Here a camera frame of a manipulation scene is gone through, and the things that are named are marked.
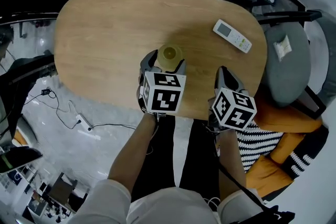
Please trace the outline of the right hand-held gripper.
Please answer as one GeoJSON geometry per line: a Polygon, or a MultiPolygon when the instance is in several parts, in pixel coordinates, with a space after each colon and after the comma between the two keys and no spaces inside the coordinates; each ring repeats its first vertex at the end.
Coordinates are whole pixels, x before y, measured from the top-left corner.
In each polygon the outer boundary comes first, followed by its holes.
{"type": "Polygon", "coordinates": [[[221,132],[227,129],[243,131],[253,120],[257,109],[241,80],[228,68],[217,70],[215,96],[208,100],[208,129],[221,132]]]}

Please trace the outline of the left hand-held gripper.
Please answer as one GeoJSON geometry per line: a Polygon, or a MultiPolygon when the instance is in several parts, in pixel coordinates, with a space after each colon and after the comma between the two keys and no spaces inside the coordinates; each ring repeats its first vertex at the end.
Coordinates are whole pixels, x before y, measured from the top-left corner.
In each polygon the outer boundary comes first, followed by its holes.
{"type": "Polygon", "coordinates": [[[151,71],[158,56],[158,50],[149,52],[140,62],[145,72],[140,83],[139,101],[141,108],[150,113],[177,113],[186,84],[186,61],[182,59],[172,73],[151,71]]]}

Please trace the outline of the green plastic cup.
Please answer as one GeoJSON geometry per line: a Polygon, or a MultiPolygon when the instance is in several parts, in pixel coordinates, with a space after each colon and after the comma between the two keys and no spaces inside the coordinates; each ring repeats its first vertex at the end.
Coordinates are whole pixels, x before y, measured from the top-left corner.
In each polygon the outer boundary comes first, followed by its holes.
{"type": "Polygon", "coordinates": [[[163,45],[157,53],[157,61],[165,71],[174,71],[183,60],[183,54],[179,46],[163,45]]]}

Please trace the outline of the white remote control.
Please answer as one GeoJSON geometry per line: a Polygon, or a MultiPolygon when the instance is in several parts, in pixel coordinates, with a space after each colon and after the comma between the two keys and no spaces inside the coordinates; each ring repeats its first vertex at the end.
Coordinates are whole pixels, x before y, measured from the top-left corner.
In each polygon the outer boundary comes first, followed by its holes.
{"type": "Polygon", "coordinates": [[[213,32],[246,54],[252,47],[252,43],[243,34],[221,19],[216,22],[213,32]]]}

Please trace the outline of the clear cotton swab packet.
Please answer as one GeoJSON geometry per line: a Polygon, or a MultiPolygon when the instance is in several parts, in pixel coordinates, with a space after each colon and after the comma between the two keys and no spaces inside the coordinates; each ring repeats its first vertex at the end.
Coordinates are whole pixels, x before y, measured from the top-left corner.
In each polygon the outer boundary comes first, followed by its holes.
{"type": "Polygon", "coordinates": [[[273,46],[279,62],[281,62],[288,53],[292,52],[290,41],[287,35],[282,41],[273,43],[273,46]]]}

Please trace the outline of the person's left forearm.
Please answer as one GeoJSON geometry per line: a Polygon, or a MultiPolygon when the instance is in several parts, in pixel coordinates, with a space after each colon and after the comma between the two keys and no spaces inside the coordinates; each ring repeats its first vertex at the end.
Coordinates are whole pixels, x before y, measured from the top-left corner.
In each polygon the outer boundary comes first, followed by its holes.
{"type": "Polygon", "coordinates": [[[157,191],[157,172],[146,159],[155,127],[154,115],[145,113],[109,171],[108,179],[123,185],[131,194],[131,201],[157,191]]]}

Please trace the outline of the person's right forearm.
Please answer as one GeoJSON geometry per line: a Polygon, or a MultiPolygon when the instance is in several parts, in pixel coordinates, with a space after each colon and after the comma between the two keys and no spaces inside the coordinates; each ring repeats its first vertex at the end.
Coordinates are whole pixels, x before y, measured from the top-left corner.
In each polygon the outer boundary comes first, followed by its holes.
{"type": "MultiPolygon", "coordinates": [[[[220,133],[219,147],[219,162],[238,183],[243,187],[246,187],[246,175],[239,152],[235,130],[229,129],[220,133]]],[[[225,174],[219,172],[220,200],[223,201],[229,195],[237,191],[239,191],[239,187],[237,187],[225,174]]]]}

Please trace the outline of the oval wooden table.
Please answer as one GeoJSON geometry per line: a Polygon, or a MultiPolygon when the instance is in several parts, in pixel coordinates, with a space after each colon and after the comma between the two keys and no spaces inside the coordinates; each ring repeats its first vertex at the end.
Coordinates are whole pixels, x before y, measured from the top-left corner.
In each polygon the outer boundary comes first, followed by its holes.
{"type": "Polygon", "coordinates": [[[206,120],[220,66],[255,95],[267,61],[264,31],[255,17],[224,0],[69,0],[56,20],[55,64],[73,93],[138,109],[141,60],[176,45],[186,60],[186,87],[178,116],[206,120]],[[243,34],[246,54],[213,32],[221,19],[243,34]]]}

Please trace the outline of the person's black trousers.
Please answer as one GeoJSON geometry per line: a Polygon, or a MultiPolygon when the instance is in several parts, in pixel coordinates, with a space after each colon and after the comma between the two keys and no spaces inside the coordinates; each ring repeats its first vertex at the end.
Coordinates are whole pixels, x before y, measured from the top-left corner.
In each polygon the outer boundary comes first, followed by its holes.
{"type": "MultiPolygon", "coordinates": [[[[205,121],[202,120],[194,120],[192,124],[179,187],[211,199],[219,197],[219,169],[214,136],[208,133],[204,124],[205,121]]],[[[158,126],[154,138],[150,141],[146,157],[149,167],[158,173],[157,191],[175,187],[173,170],[175,117],[167,115],[160,118],[158,126]]]]}

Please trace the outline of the orange cushion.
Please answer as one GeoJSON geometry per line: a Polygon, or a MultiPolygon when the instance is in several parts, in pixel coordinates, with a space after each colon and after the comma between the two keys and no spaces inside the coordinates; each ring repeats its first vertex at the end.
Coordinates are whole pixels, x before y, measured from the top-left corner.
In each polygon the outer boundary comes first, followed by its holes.
{"type": "Polygon", "coordinates": [[[256,189],[260,197],[287,187],[293,179],[272,160],[261,156],[246,173],[247,188],[256,189]]]}
{"type": "Polygon", "coordinates": [[[275,149],[270,153],[270,158],[277,164],[283,164],[304,137],[305,135],[300,133],[284,133],[275,149]]]}

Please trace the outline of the white power strip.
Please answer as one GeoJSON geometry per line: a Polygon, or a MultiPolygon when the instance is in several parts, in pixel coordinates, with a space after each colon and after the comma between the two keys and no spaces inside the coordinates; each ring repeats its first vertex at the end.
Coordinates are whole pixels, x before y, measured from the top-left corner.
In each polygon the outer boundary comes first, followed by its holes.
{"type": "Polygon", "coordinates": [[[92,125],[87,121],[87,119],[81,114],[76,115],[76,119],[79,121],[79,123],[82,125],[82,127],[90,132],[92,130],[92,125]]]}

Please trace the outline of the black glass-door cabinet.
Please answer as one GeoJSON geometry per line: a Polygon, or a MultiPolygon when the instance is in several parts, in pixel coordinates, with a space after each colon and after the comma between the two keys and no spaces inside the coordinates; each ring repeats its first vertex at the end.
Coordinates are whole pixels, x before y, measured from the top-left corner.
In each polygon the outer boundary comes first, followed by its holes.
{"type": "Polygon", "coordinates": [[[56,73],[56,19],[68,0],[0,0],[0,143],[14,137],[36,81],[56,73]]]}

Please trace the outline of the person's white shirt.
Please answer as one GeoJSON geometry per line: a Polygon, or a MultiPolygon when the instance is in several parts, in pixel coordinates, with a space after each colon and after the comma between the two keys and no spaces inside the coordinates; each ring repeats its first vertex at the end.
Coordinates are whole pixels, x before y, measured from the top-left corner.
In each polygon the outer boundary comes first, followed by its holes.
{"type": "Polygon", "coordinates": [[[131,201],[119,182],[96,184],[68,224],[231,224],[261,213],[243,191],[225,198],[213,212],[200,194],[171,187],[131,201]]]}

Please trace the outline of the dark shelf unit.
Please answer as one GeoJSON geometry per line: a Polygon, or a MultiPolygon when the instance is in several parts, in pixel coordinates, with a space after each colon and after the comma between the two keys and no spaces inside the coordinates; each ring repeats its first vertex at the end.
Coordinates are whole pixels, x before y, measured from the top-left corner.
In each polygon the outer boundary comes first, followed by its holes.
{"type": "Polygon", "coordinates": [[[60,173],[48,196],[62,207],[76,213],[87,199],[89,191],[89,189],[81,190],[77,188],[77,185],[77,180],[70,179],[64,173],[60,173]]]}

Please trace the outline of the black flat screen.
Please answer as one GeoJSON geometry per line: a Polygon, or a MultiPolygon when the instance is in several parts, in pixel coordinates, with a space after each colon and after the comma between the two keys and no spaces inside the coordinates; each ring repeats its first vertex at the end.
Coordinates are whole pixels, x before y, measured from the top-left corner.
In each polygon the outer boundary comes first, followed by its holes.
{"type": "Polygon", "coordinates": [[[29,146],[12,147],[9,151],[0,154],[0,174],[11,172],[42,156],[39,150],[29,146]]]}

